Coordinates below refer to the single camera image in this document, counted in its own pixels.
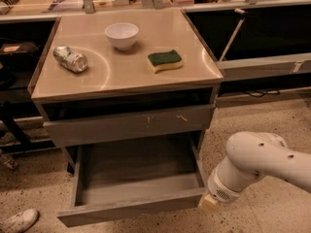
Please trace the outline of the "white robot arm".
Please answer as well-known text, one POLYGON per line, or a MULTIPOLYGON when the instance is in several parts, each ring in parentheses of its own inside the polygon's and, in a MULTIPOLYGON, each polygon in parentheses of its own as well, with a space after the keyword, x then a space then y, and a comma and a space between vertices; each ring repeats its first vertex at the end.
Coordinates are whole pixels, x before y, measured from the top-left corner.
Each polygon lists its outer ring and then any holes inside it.
POLYGON ((290 150, 276 134, 237 132, 227 139, 225 158, 209 176, 199 208, 211 211, 220 203, 232 203, 265 176, 311 192, 311 154, 290 150))

